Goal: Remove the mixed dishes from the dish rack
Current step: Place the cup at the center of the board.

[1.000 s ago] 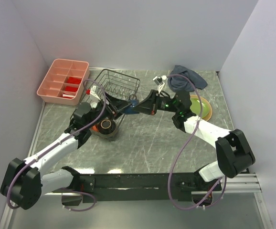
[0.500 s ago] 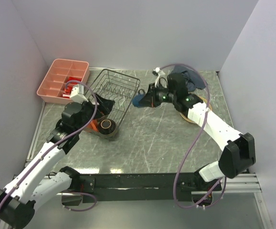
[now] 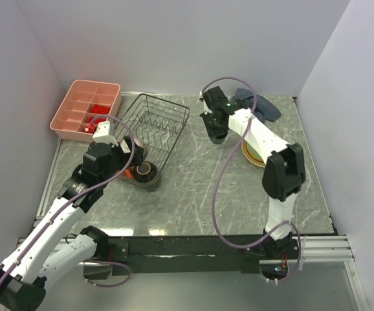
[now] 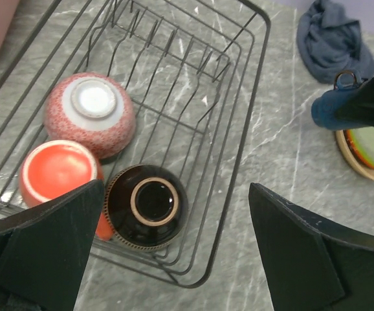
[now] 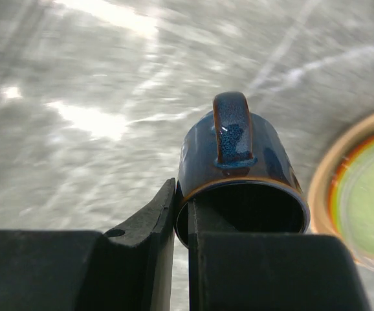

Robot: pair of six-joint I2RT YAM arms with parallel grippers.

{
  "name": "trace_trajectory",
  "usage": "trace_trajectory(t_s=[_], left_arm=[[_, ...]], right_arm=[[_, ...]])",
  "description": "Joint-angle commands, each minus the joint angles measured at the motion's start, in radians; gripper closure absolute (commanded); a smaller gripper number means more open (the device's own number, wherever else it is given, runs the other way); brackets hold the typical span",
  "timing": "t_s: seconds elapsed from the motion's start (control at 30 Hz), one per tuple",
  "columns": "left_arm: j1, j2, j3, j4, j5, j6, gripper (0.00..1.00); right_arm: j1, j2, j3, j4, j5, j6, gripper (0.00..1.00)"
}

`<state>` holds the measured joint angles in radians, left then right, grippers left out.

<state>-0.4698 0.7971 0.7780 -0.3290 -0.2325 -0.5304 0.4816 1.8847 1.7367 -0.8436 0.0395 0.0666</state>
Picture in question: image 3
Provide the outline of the black glazed bowl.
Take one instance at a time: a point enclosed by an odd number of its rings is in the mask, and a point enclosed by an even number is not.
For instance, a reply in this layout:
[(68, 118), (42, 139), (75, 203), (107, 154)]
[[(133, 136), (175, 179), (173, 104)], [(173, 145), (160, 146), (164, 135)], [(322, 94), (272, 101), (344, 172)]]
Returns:
[(145, 187), (152, 187), (159, 176), (155, 164), (145, 161), (133, 169), (133, 178), (136, 182)]

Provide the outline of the green plate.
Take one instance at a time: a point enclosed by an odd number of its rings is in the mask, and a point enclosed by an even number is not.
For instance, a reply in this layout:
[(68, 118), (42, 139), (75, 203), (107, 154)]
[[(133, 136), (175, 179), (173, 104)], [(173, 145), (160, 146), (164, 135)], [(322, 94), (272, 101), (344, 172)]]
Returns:
[(260, 162), (260, 163), (264, 162), (263, 158), (250, 145), (247, 145), (247, 152), (249, 156), (255, 161)]

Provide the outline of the blue ceramic mug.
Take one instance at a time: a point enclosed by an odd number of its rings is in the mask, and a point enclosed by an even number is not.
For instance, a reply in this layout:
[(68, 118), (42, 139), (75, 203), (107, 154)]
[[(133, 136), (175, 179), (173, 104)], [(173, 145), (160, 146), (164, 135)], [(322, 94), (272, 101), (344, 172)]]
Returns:
[(227, 137), (227, 132), (219, 133), (219, 134), (211, 134), (209, 135), (210, 141), (213, 144), (222, 144)]

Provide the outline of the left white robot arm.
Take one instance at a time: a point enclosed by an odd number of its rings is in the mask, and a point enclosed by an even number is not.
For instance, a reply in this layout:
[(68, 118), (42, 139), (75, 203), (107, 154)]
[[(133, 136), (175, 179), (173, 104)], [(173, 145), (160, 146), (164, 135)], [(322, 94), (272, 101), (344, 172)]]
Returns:
[(142, 145), (127, 135), (92, 142), (67, 179), (51, 208), (24, 242), (0, 263), (0, 305), (9, 310), (36, 310), (47, 290), (77, 263), (102, 260), (109, 236), (88, 226), (65, 248), (54, 248), (71, 227), (103, 196), (108, 183), (129, 167), (141, 164)]

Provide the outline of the orange ceramic mug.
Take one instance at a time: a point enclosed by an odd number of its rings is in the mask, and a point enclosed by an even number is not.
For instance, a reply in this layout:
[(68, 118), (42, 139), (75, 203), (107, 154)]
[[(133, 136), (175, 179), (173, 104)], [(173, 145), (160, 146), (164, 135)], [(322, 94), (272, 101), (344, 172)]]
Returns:
[(129, 167), (125, 170), (120, 171), (119, 179), (129, 179), (134, 180), (133, 177), (133, 167)]

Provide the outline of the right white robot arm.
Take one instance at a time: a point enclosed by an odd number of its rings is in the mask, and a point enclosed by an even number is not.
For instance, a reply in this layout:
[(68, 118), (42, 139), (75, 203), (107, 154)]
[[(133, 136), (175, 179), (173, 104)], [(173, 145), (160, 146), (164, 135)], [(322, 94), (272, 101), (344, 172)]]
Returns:
[(265, 254), (278, 258), (290, 246), (296, 197), (306, 180), (303, 148), (288, 143), (268, 129), (241, 100), (228, 99), (219, 86), (201, 91), (200, 114), (214, 144), (231, 130), (250, 145), (265, 164), (262, 186), (269, 197), (269, 216), (261, 243)]

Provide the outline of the yellow plate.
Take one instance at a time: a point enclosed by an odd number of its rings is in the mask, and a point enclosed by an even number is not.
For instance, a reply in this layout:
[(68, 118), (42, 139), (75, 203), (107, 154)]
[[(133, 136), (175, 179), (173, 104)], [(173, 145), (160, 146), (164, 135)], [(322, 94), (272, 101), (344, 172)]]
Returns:
[(251, 162), (253, 165), (256, 165), (257, 167), (260, 167), (260, 168), (265, 168), (265, 163), (264, 162), (263, 163), (257, 162), (249, 156), (249, 154), (247, 152), (247, 145), (250, 145), (250, 144), (247, 141), (242, 141), (241, 150), (242, 150), (242, 153), (245, 156), (245, 158), (249, 162)]

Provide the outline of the red patterned white bowl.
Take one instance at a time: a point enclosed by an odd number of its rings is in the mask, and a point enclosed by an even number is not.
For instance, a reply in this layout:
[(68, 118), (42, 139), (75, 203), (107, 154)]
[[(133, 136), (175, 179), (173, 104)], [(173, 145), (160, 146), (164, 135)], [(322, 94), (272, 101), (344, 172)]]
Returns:
[(134, 142), (135, 142), (135, 154), (138, 157), (144, 158), (146, 155), (146, 147), (144, 146), (144, 143), (138, 137), (134, 138)]

